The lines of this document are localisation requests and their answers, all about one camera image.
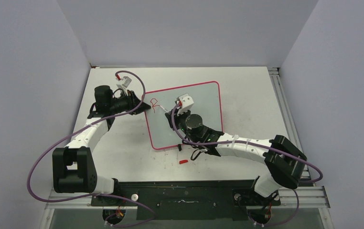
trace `whiteboard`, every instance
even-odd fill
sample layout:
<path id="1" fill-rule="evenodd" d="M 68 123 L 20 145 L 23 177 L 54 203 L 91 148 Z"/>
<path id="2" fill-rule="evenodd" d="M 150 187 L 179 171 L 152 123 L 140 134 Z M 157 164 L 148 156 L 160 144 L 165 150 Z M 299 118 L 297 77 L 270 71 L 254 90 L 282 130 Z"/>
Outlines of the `whiteboard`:
<path id="1" fill-rule="evenodd" d="M 200 115 L 205 126 L 214 130 L 223 130 L 218 82 L 210 81 L 147 92 L 144 102 L 151 105 L 151 109 L 145 112 L 145 116 L 153 149 L 171 148 L 182 143 L 181 139 L 170 128 L 168 119 L 165 117 L 165 111 L 159 106 L 161 105 L 171 111 L 175 106 L 175 100 L 186 93 L 194 101 L 191 108 L 192 114 Z"/>

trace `cable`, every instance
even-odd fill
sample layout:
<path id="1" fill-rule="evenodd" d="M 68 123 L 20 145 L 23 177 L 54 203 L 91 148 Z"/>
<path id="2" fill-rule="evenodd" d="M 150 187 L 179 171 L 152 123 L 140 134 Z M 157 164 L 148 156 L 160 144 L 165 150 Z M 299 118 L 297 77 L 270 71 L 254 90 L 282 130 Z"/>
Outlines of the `cable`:
<path id="1" fill-rule="evenodd" d="M 259 226 L 263 226 L 263 227 L 277 226 L 277 225 L 281 225 L 281 224 L 284 224 L 284 223 L 287 223 L 287 222 L 291 221 L 291 220 L 292 220 L 292 219 L 296 216 L 297 212 L 299 211 L 299 205 L 300 205 L 300 203 L 299 203 L 299 196 L 298 196 L 297 192 L 296 192 L 294 189 L 292 189 L 292 190 L 293 190 L 293 192 L 295 192 L 295 195 L 296 195 L 297 206 L 296 206 L 296 210 L 295 210 L 295 212 L 294 212 L 294 213 L 293 213 L 293 214 L 292 214 L 289 218 L 287 218 L 287 219 L 285 219 L 284 221 L 279 222 L 279 223 L 260 224 L 260 223 L 258 223 L 258 222 L 255 222 L 255 220 L 253 220 L 253 219 L 251 218 L 250 214 L 248 214 L 248 217 L 249 217 L 252 221 L 254 221 L 254 222 L 255 222 L 255 224 L 257 224 L 257 225 L 259 225 Z"/>
<path id="2" fill-rule="evenodd" d="M 268 212 L 271 211 L 271 208 L 272 208 L 272 203 L 269 204 L 269 208 L 268 208 L 267 214 L 268 214 Z"/>
<path id="3" fill-rule="evenodd" d="M 241 207 L 241 197 L 238 197 L 238 199 L 237 199 L 237 203 L 238 203 L 238 208 L 242 211 L 242 212 L 244 212 L 244 214 L 245 215 L 248 215 L 248 212 L 246 211 L 246 207 L 243 209 L 242 207 Z"/>
<path id="4" fill-rule="evenodd" d="M 115 93 L 116 93 L 116 92 L 118 92 L 118 91 L 121 91 L 120 96 L 122 96 L 122 95 L 124 94 L 123 89 L 118 88 L 118 89 L 116 89 L 116 90 L 113 92 L 113 97 L 115 97 Z"/>
<path id="5" fill-rule="evenodd" d="M 195 157 L 193 157 L 193 155 L 194 155 L 194 153 L 195 153 L 196 151 L 199 151 L 199 152 L 197 153 L 197 155 L 196 155 Z M 194 151 L 193 151 L 193 153 L 192 153 L 192 155 L 191 155 L 191 161 L 196 160 L 196 159 L 197 159 L 197 157 L 198 157 L 201 153 L 202 153 L 202 151 L 200 151 L 200 149 L 196 149 L 196 150 L 194 150 Z"/>
<path id="6" fill-rule="evenodd" d="M 143 208 L 147 209 L 148 211 L 150 211 L 150 212 L 153 214 L 153 216 L 152 216 L 151 218 L 146 219 L 146 220 L 143 220 L 143 221 L 140 221 L 140 222 L 137 222 L 137 223 L 127 224 L 127 225 L 111 225 L 111 226 L 113 226 L 113 227 L 115 227 L 115 228 L 128 228 L 128 227 L 133 227 L 133 226 L 140 225 L 140 224 L 143 224 L 143 223 L 146 223 L 146 222 L 148 222 L 148 221 L 151 221 L 151 220 L 155 219 L 155 216 L 156 216 L 155 212 L 154 212 L 152 209 L 150 209 L 149 207 L 147 207 L 146 205 L 142 204 L 142 203 L 139 203 L 139 202 L 133 201 L 133 200 L 131 200 L 131 199 L 129 199 L 129 198 L 120 197 L 120 196 L 115 196 L 115 195 L 111 195 L 111 194 L 99 194 L 99 196 L 103 196 L 103 197 L 112 197 L 112 198 L 122 199 L 122 200 L 128 201 L 128 202 L 130 202 L 130 203 L 140 205 L 140 206 L 142 206 Z M 106 219 L 105 219 L 105 224 L 107 223 L 107 221 L 108 221 L 108 220 L 109 220 L 112 216 L 115 216 L 115 215 L 116 215 L 116 213 L 113 213 L 113 214 L 109 215 L 108 217 L 106 217 Z"/>
<path id="7" fill-rule="evenodd" d="M 269 205 L 269 218 L 272 217 L 272 204 Z"/>
<path id="8" fill-rule="evenodd" d="M 278 196 L 278 193 L 275 193 L 275 195 L 271 196 L 271 198 L 270 198 L 270 202 L 269 202 L 269 207 L 271 207 L 271 206 L 272 206 L 272 201 L 273 201 L 273 199 L 275 199 L 277 196 Z M 262 208 L 262 210 L 266 209 L 266 208 L 267 208 L 267 206 L 268 206 L 268 204 L 266 204 L 266 205 Z"/>
<path id="9" fill-rule="evenodd" d="M 122 205 L 123 205 L 123 203 L 125 203 L 125 202 L 126 202 L 126 201 L 125 201 L 125 200 L 123 200 L 123 202 L 119 204 L 119 206 L 118 206 L 118 208 L 117 208 L 117 210 L 116 210 L 116 213 L 118 213 L 121 217 L 123 217 L 124 215 L 123 215 L 123 213 L 121 213 L 121 211 L 120 211 L 120 206 L 122 206 Z"/>
<path id="10" fill-rule="evenodd" d="M 136 74 L 134 74 L 134 73 L 132 73 L 132 72 L 129 72 L 129 71 L 125 71 L 125 70 L 122 70 L 122 71 L 118 71 L 118 72 L 116 72 L 116 74 L 115 74 L 115 75 L 116 75 L 116 77 L 117 77 L 117 78 L 120 78 L 120 77 L 119 77 L 119 75 L 118 75 L 119 73 L 128 73 L 128 74 L 131 74 L 131 75 L 133 75 L 134 77 L 136 77 L 136 78 L 140 81 L 141 86 L 142 86 L 142 88 L 143 88 L 143 95 L 141 96 L 141 101 L 140 101 L 140 103 L 139 103 L 136 107 L 134 107 L 133 109 L 131 109 L 130 111 L 127 111 L 127 112 L 125 112 L 125 113 L 121 113 L 121 114 L 115 114 L 115 115 L 107 116 L 107 117 L 101 118 L 101 119 L 99 119 L 99 120 L 97 120 L 97 121 L 94 121 L 94 122 L 92 122 L 90 125 L 86 125 L 86 126 L 84 126 L 83 128 L 81 128 L 80 130 L 78 130 L 78 131 L 74 132 L 73 134 L 70 134 L 70 135 L 68 135 L 68 136 L 64 137 L 63 139 L 59 140 L 58 142 L 56 142 L 56 143 L 54 143 L 52 146 L 50 146 L 50 147 L 49 147 L 46 151 L 44 151 L 44 152 L 43 152 L 43 153 L 39 156 L 39 158 L 36 160 L 36 162 L 33 164 L 32 168 L 30 169 L 30 172 L 29 172 L 29 174 L 28 174 L 28 176 L 27 176 L 27 191 L 30 193 L 30 195 L 31 195 L 33 198 L 35 198 L 36 200 L 41 201 L 41 202 L 46 202 L 46 203 L 58 203 L 58 202 L 64 202 L 64 201 L 68 201 L 68 200 L 73 200 L 73 199 L 78 199 L 78 198 L 82 198 L 82 197 L 88 197 L 88 196 L 94 196 L 94 195 L 95 195 L 95 194 L 85 194 L 85 195 L 80 195 L 80 196 L 77 196 L 77 197 L 70 197 L 70 198 L 64 198 L 64 199 L 54 199 L 54 200 L 51 200 L 51 199 L 43 199 L 43 198 L 41 198 L 41 197 L 37 196 L 37 195 L 33 192 L 32 188 L 31 188 L 31 186 L 30 186 L 30 180 L 31 180 L 31 178 L 32 178 L 32 174 L 33 174 L 34 170 L 36 169 L 36 166 L 39 164 L 39 162 L 41 161 L 41 159 L 43 159 L 43 157 L 44 157 L 44 156 L 46 156 L 46 154 L 47 154 L 48 152 L 50 152 L 52 149 L 54 149 L 54 148 L 55 148 L 58 144 L 60 144 L 61 142 L 65 141 L 65 140 L 67 140 L 67 139 L 70 139 L 72 136 L 75 136 L 75 135 L 77 135 L 77 134 L 81 133 L 82 131 L 84 131 L 84 130 L 88 129 L 89 127 L 91 127 L 91 126 L 95 125 L 96 123 L 102 122 L 102 121 L 104 121 L 104 120 L 106 120 L 106 119 L 110 119 L 110 118 L 114 118 L 114 117 L 119 117 L 119 116 L 123 116 L 123 115 L 130 114 L 130 113 L 134 112 L 135 110 L 137 110 L 137 109 L 138 109 L 138 107 L 140 107 L 140 105 L 143 103 L 143 101 L 144 101 L 144 97 L 145 97 L 145 86 L 144 86 L 143 81 L 142 81 L 142 80 L 140 79 L 140 77 L 138 77 Z"/>
<path id="11" fill-rule="evenodd" d="M 172 109 L 171 111 L 171 123 L 172 123 L 172 127 L 174 129 L 174 131 L 176 132 L 176 134 L 184 141 L 186 142 L 188 145 L 195 145 L 195 146 L 211 146 L 211 145 L 217 145 L 217 144 L 229 144 L 229 143 L 232 143 L 232 141 L 222 141 L 222 142 L 207 142 L 207 143 L 200 143 L 200 142 L 192 142 L 188 139 L 185 139 L 181 133 L 179 133 L 178 129 L 176 128 L 176 124 L 175 124 L 175 117 L 174 117 L 174 114 L 175 114 L 175 110 L 176 108 L 178 107 L 178 104 L 176 104 L 174 106 L 174 108 Z M 247 144 L 247 141 L 241 141 L 241 140 L 237 140 L 236 143 L 243 143 L 243 144 Z M 299 161 L 305 165 L 308 165 L 312 168 L 314 168 L 318 173 L 319 173 L 319 177 L 316 178 L 316 179 L 313 179 L 313 180 L 307 180 L 307 181 L 301 181 L 301 183 L 314 183 L 314 182 L 317 182 L 319 180 L 322 179 L 323 175 L 322 175 L 322 172 L 319 168 L 317 168 L 315 165 L 313 165 L 312 163 L 308 162 L 308 161 L 305 161 L 301 158 L 298 158 L 298 157 L 295 157 L 291 154 L 288 154 L 282 150 L 278 150 L 278 149 L 275 149 L 275 148 L 272 148 L 272 147 L 269 147 L 269 146 L 264 146 L 264 145 L 260 145 L 260 144 L 257 144 L 257 143 L 252 143 L 252 142 L 248 142 L 249 145 L 252 145 L 252 146 L 256 146 L 256 147 L 260 147 L 260 148 L 264 148 L 264 149 L 268 149 L 268 150 L 272 150 L 272 151 L 275 151 L 276 153 L 278 154 L 282 154 L 284 156 L 287 156 L 287 157 L 290 157 L 296 161 Z"/>

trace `glass panel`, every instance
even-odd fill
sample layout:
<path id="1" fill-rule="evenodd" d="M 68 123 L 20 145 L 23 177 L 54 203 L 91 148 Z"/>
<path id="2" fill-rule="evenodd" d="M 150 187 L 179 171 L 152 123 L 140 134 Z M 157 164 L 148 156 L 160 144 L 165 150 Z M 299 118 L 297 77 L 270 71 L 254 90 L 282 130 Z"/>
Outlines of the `glass panel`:
<path id="1" fill-rule="evenodd" d="M 280 222 L 291 216 L 294 209 L 281 208 L 272 209 L 273 222 Z M 136 222 L 137 211 L 135 209 L 127 210 L 127 215 L 119 225 Z M 50 229 L 108 229 L 103 226 L 101 209 L 56 209 L 52 218 Z M 154 220 L 143 225 L 133 228 L 235 228 L 248 229 L 252 228 L 251 221 L 232 221 L 231 219 L 215 219 L 215 220 Z M 271 229 L 323 229 L 319 210 L 317 208 L 301 208 L 295 218 L 283 225 L 270 227 Z"/>

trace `cable tie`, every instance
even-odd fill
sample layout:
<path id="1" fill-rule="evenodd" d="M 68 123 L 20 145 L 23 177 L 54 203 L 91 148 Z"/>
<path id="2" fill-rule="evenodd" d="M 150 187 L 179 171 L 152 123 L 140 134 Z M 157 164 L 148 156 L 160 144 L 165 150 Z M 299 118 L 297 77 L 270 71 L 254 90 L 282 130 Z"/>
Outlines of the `cable tie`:
<path id="1" fill-rule="evenodd" d="M 233 139 L 233 141 L 232 141 L 232 143 L 231 143 L 231 148 L 232 149 L 234 149 L 234 144 L 236 143 L 236 140 L 239 138 L 239 136 L 238 135 L 234 135 L 234 139 Z"/>
<path id="2" fill-rule="evenodd" d="M 247 147 L 248 147 L 248 142 L 249 142 L 249 141 L 251 141 L 251 139 L 247 138 L 247 139 L 246 139 L 246 149 L 247 149 Z"/>

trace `black joint housing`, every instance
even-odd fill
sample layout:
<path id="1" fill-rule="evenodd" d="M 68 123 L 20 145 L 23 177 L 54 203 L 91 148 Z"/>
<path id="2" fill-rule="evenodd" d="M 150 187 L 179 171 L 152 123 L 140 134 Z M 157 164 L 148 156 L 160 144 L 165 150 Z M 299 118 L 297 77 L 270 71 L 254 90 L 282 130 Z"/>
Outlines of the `black joint housing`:
<path id="1" fill-rule="evenodd" d="M 97 113 L 108 113 L 112 106 L 113 91 L 107 85 L 95 88 L 95 107 Z"/>
<path id="2" fill-rule="evenodd" d="M 77 169 L 68 169 L 77 162 Z M 96 188 L 97 175 L 91 150 L 56 148 L 53 151 L 53 184 L 57 193 L 91 193 Z"/>
<path id="3" fill-rule="evenodd" d="M 307 157 L 285 136 L 276 135 L 275 139 L 270 140 L 270 142 L 272 148 L 282 150 L 307 161 Z M 305 166 L 303 163 L 288 156 L 281 157 L 280 154 L 272 150 L 266 153 L 264 161 L 278 184 L 290 189 L 298 187 Z"/>
<path id="4" fill-rule="evenodd" d="M 165 117 L 168 119 L 170 128 L 172 127 L 171 112 L 165 113 Z M 217 142 L 220 136 L 224 135 L 221 131 L 213 130 L 203 125 L 202 117 L 198 114 L 191 114 L 191 111 L 187 111 L 183 114 L 174 114 L 176 128 L 182 130 L 192 142 L 208 143 Z M 217 145 L 206 146 L 206 154 L 220 156 L 216 150 Z"/>

